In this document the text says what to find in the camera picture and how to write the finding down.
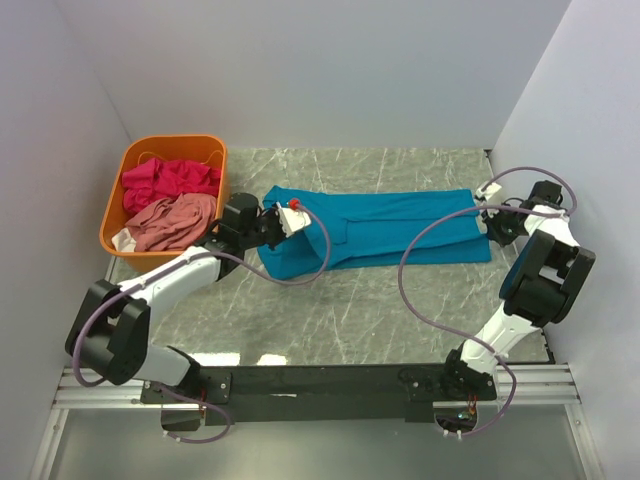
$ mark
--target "marble floor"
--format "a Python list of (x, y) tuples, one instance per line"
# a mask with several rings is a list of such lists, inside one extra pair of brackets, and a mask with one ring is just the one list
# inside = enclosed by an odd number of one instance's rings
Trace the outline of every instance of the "marble floor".
[[(481, 149), (231, 149), (234, 192), (262, 198), (275, 184), (328, 193), (471, 188), (491, 177)], [(500, 301), (515, 259), (492, 244), (481, 264), (409, 266), (411, 301), (431, 318), (476, 333)], [(259, 265), (255, 252), (248, 260)], [(461, 339), (418, 321), (398, 293), (396, 267), (328, 272), (310, 286), (281, 287), (238, 268), (185, 298), (157, 325), (156, 344), (195, 354), (204, 364), (440, 362)], [(137, 274), (118, 260), (112, 282)], [(549, 361), (536, 333), (511, 362)]]

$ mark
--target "pink cloth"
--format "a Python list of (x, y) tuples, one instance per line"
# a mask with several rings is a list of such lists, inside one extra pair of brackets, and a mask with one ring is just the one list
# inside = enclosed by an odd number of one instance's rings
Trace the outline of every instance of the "pink cloth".
[(157, 158), (122, 174), (124, 209), (136, 214), (161, 198), (175, 200), (182, 193), (218, 196), (221, 172), (192, 160), (163, 162)]
[(216, 199), (185, 193), (176, 200), (156, 200), (125, 226), (136, 241), (136, 252), (184, 250), (200, 238), (216, 216)]

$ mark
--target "clothing pile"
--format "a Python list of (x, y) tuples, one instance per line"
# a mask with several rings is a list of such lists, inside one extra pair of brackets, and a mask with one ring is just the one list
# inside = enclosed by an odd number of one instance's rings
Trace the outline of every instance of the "clothing pile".
[(152, 158), (122, 174), (132, 218), (111, 239), (119, 252), (184, 250), (215, 219), (221, 171), (192, 160)]

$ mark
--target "blue shirt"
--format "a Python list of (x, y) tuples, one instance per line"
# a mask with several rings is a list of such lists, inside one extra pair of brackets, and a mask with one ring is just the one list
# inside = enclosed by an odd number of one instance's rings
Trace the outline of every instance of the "blue shirt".
[[(443, 216), (474, 206), (470, 190), (409, 193), (335, 194), (273, 187), (264, 206), (286, 206), (292, 198), (315, 213), (331, 237), (327, 270), (397, 265), (409, 243)], [(473, 263), (491, 260), (489, 241), (469, 213), (435, 228), (411, 253), (409, 264)], [(314, 222), (274, 250), (258, 248), (267, 272), (286, 280), (316, 272), (326, 254), (324, 236)]]

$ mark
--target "black mounting bar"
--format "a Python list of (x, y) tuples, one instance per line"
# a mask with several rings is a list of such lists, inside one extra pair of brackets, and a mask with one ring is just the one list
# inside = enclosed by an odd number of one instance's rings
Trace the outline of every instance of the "black mounting bar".
[[(207, 401), (223, 406), (234, 422), (404, 418), (434, 422), (433, 402), (467, 401), (468, 393), (452, 389), (443, 364), (237, 366), (201, 367), (199, 377)], [(475, 391), (477, 399), (495, 400), (488, 382)], [(146, 404), (178, 403), (150, 386)], [(175, 422), (163, 415), (163, 426), (184, 430), (184, 411)], [(192, 415), (198, 418), (199, 412)], [(207, 425), (224, 419), (207, 411)]]

